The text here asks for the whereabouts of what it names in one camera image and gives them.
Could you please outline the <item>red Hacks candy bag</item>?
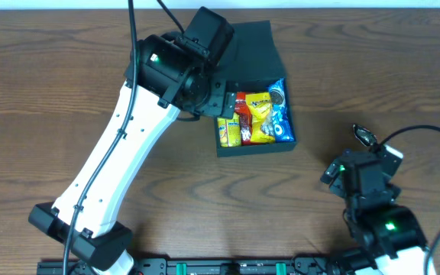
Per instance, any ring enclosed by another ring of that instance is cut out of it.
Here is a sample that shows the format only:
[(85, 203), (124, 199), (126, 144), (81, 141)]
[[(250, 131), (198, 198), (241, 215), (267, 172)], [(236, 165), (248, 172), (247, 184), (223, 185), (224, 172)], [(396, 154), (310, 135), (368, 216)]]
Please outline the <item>red Hacks candy bag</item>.
[(251, 113), (246, 103), (246, 92), (238, 92), (235, 101), (235, 112), (239, 117), (241, 145), (251, 144)]

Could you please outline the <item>yellow Mentos gum bottle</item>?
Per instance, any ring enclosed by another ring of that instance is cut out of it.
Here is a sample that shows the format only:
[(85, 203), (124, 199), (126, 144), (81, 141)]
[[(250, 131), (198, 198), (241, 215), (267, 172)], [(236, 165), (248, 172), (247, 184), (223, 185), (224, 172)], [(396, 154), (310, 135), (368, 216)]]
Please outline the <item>yellow Mentos gum bottle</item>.
[(230, 119), (218, 118), (217, 123), (221, 147), (240, 147), (241, 128), (239, 115), (234, 113)]

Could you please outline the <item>small black foil wrapper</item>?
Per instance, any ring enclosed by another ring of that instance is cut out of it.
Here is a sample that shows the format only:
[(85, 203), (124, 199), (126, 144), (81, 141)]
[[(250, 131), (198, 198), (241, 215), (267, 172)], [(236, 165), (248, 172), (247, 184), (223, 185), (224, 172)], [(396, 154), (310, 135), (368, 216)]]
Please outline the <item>small black foil wrapper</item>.
[(377, 137), (367, 128), (359, 124), (353, 124), (354, 136), (365, 146), (372, 147), (377, 143)]

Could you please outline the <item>dark green box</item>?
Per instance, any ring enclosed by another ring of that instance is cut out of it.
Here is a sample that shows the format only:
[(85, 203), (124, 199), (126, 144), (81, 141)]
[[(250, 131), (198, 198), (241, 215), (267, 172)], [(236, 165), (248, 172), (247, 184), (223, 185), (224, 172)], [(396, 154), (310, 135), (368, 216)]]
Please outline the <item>dark green box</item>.
[(286, 120), (293, 125), (287, 72), (274, 43), (269, 21), (233, 24), (231, 43), (218, 64), (216, 74), (226, 80), (228, 92), (266, 92), (283, 80)]

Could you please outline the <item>yellow Hacks candy bag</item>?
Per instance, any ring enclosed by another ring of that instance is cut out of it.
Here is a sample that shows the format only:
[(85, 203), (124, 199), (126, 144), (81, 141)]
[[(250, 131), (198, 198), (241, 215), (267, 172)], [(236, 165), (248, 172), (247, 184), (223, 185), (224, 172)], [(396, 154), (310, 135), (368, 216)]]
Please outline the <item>yellow Hacks candy bag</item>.
[(272, 102), (268, 92), (249, 93), (245, 97), (251, 113), (251, 143), (272, 144), (275, 142), (272, 123)]

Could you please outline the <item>blue Oreo cookie pack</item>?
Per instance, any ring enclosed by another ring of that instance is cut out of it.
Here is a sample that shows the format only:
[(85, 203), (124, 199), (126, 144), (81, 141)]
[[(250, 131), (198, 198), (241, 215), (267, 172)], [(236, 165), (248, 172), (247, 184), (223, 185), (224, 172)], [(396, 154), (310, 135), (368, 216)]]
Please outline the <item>blue Oreo cookie pack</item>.
[(268, 87), (270, 99), (273, 105), (271, 121), (274, 129), (274, 137), (277, 143), (293, 142), (292, 128), (287, 116), (285, 79), (280, 78)]

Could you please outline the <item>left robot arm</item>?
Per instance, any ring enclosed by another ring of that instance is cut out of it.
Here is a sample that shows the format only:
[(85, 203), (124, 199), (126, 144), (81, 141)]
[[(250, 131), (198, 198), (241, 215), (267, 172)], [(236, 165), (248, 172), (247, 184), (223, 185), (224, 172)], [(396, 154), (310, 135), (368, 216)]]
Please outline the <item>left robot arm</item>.
[(130, 274), (131, 230), (117, 220), (123, 199), (150, 150), (181, 112), (231, 118), (235, 94), (215, 73), (234, 28), (200, 8), (187, 27), (143, 40), (132, 37), (131, 61), (112, 118), (65, 192), (37, 204), (29, 222), (64, 246), (61, 273), (75, 255), (93, 274)]

